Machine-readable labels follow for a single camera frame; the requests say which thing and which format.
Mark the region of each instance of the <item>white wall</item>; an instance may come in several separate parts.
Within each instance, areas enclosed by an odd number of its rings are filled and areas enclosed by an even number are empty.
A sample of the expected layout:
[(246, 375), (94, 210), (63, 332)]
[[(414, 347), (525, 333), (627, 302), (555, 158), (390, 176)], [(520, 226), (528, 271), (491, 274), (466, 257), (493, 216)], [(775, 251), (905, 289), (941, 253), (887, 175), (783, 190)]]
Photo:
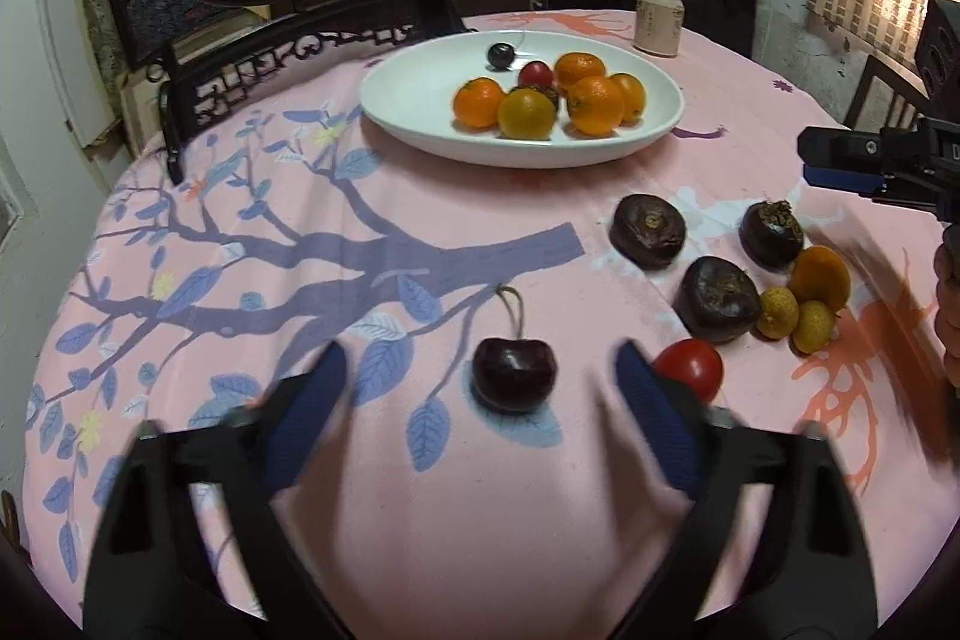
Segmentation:
[(19, 497), (37, 356), (104, 191), (53, 89), (37, 0), (0, 0), (0, 32), (0, 172), (25, 213), (0, 248), (0, 488)]

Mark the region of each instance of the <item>tablecloth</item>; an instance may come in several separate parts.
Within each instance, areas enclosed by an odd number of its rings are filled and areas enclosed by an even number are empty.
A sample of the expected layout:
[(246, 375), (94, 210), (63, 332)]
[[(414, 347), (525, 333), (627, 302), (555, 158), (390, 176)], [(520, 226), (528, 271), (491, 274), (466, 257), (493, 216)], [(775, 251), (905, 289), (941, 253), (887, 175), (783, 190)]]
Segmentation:
[[(633, 24), (614, 11), (472, 21), (621, 47)], [(776, 431), (803, 418), (829, 426), (889, 615), (960, 509), (935, 402), (936, 221), (805, 186), (796, 137), (832, 120), (690, 31), (677, 59), (656, 59), (685, 94), (680, 126), (579, 170), (472, 167), (393, 140), (357, 106), (383, 57), (341, 58), (208, 129), (179, 189), (155, 143), (107, 199), (27, 410), (32, 558), (64, 609), (79, 619), (98, 515), (140, 421), (211, 425), (339, 338), (349, 387), (275, 507), (356, 635), (606, 637), (688, 509), (617, 396), (613, 349), (635, 338), (656, 355), (685, 337), (671, 302), (698, 256), (731, 259), (760, 290), (782, 284), (750, 262), (736, 229), (755, 201), (789, 199), (810, 241), (848, 260), (851, 304), (815, 356), (750, 335), (723, 346), (716, 403)], [(688, 242), (668, 271), (644, 274), (611, 248), (613, 208), (632, 193), (685, 216)], [(475, 345), (509, 332), (493, 296), (505, 282), (560, 367), (548, 404), (519, 418), (467, 393)], [(736, 593), (762, 494), (750, 492), (707, 610)], [(229, 598), (256, 612), (216, 488), (195, 487), (195, 499)]]

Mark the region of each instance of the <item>red tomato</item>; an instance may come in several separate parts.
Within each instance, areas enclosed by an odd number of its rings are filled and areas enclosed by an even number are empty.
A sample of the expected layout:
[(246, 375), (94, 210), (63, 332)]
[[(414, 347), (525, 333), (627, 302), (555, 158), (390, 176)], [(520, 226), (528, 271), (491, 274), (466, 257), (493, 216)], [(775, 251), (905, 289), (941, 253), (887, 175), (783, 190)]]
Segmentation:
[(684, 339), (670, 345), (656, 357), (653, 367), (664, 377), (690, 386), (707, 405), (723, 383), (723, 359), (702, 339)]
[(531, 61), (520, 70), (520, 85), (553, 87), (553, 71), (543, 61)]

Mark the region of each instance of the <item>round table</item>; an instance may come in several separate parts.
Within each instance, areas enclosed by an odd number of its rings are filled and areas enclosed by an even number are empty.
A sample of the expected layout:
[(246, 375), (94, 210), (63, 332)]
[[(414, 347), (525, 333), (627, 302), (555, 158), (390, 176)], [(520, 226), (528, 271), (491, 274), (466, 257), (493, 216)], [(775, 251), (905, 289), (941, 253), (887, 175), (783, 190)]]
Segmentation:
[[(470, 22), (621, 47), (633, 23), (616, 11)], [(471, 167), (393, 140), (357, 106), (383, 57), (314, 68), (209, 129), (179, 189), (154, 151), (107, 199), (27, 410), (32, 559), (64, 609), (80, 618), (98, 514), (140, 421), (211, 425), (338, 338), (349, 390), (275, 507), (357, 637), (606, 638), (688, 509), (617, 395), (613, 350), (635, 338), (656, 355), (685, 337), (671, 301), (701, 255), (738, 263), (760, 290), (782, 284), (748, 260), (737, 226), (755, 201), (789, 199), (810, 241), (848, 260), (850, 306), (807, 359), (752, 335), (723, 346), (716, 404), (775, 431), (829, 426), (890, 615), (960, 509), (936, 404), (936, 221), (808, 188), (797, 135), (832, 120), (689, 31), (677, 59), (656, 59), (685, 94), (680, 127), (579, 170)], [(668, 271), (643, 274), (611, 248), (630, 193), (659, 194), (688, 222)], [(560, 365), (548, 406), (520, 419), (479, 410), (464, 372), (482, 338), (508, 333), (493, 296), (508, 281)], [(750, 492), (707, 610), (736, 593), (762, 494)], [(216, 489), (197, 487), (196, 504), (227, 594), (256, 612)]]

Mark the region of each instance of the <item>orange fruit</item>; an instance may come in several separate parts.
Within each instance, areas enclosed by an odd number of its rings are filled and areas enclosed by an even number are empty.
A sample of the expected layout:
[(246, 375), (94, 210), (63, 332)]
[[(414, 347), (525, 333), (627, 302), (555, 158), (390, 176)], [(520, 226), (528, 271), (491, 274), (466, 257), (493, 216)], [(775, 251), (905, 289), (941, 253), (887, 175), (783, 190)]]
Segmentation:
[(596, 55), (588, 52), (568, 52), (561, 55), (553, 68), (554, 79), (560, 92), (567, 92), (585, 77), (603, 77), (607, 67)]
[(496, 125), (496, 111), (504, 95), (491, 78), (472, 79), (453, 97), (453, 115), (470, 128), (490, 128)]
[(850, 271), (829, 247), (808, 247), (797, 257), (787, 287), (800, 304), (823, 302), (838, 313), (850, 299)]
[(566, 111), (578, 131), (606, 136), (623, 119), (626, 101), (620, 87), (608, 77), (586, 77), (566, 94)]
[(557, 109), (541, 92), (521, 88), (500, 102), (497, 119), (508, 139), (547, 139), (557, 121)]
[(616, 82), (617, 87), (623, 91), (623, 117), (620, 122), (630, 124), (638, 121), (647, 106), (647, 89), (632, 74), (614, 74), (611, 80)]

